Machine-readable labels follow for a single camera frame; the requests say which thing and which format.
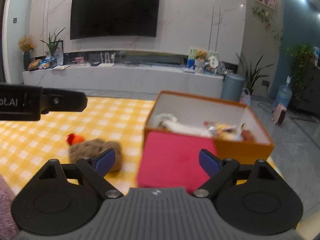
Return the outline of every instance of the black tv screen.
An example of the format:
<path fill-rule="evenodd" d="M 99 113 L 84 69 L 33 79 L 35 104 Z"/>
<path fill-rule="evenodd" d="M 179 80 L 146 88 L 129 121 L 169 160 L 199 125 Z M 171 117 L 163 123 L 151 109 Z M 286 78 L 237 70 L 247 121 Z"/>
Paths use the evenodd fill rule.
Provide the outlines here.
<path fill-rule="evenodd" d="M 72 0 L 70 39 L 156 36 L 159 0 Z"/>

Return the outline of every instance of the vase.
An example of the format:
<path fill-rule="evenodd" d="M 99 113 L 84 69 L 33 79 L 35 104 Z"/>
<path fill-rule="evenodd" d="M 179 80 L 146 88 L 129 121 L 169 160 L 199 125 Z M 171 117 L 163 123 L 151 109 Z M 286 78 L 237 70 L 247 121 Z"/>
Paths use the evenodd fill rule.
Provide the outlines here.
<path fill-rule="evenodd" d="M 25 52 L 23 54 L 23 67 L 25 71 L 28 71 L 28 66 L 31 63 L 30 52 Z"/>
<path fill-rule="evenodd" d="M 50 58 L 50 61 L 51 61 L 51 66 L 50 66 L 50 68 L 54 68 L 54 67 L 57 66 L 57 58 L 56 58 L 56 56 L 52 56 L 52 57 Z"/>

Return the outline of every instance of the pink fabric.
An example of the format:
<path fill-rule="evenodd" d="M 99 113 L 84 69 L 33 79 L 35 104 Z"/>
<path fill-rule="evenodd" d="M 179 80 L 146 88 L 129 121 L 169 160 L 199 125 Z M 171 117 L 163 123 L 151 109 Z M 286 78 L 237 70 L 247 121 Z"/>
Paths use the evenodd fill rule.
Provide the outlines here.
<path fill-rule="evenodd" d="M 209 176 L 199 165 L 199 152 L 216 155 L 213 141 L 186 135 L 151 132 L 145 141 L 138 187 L 185 187 L 192 193 Z"/>
<path fill-rule="evenodd" d="M 11 204 L 13 200 L 14 193 L 2 176 L 0 176 L 0 235 L 3 235 L 6 239 L 13 239 L 19 233 L 11 216 Z"/>

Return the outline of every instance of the gift bag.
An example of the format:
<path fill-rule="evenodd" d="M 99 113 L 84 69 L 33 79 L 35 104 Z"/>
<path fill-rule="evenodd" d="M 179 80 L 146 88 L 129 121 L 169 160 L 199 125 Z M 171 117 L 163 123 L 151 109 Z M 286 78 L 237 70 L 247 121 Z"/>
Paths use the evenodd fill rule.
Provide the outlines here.
<path fill-rule="evenodd" d="M 251 102 L 250 91 L 249 89 L 244 88 L 240 96 L 240 103 L 250 106 L 250 102 Z"/>

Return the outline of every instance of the open box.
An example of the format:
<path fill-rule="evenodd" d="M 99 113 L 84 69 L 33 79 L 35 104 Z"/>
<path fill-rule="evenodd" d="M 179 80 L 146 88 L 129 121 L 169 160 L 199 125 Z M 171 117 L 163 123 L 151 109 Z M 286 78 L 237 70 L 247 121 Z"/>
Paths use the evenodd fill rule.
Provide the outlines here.
<path fill-rule="evenodd" d="M 149 113 L 145 127 L 144 140 L 157 128 L 155 117 L 162 113 L 173 114 L 178 122 L 192 126 L 202 126 L 204 121 L 236 125 L 243 123 L 255 135 L 256 142 L 230 141 L 212 138 L 218 157 L 234 158 L 241 164 L 254 164 L 257 159 L 267 159 L 274 143 L 252 110 L 241 103 L 216 98 L 202 97 L 173 91 L 161 91 Z"/>

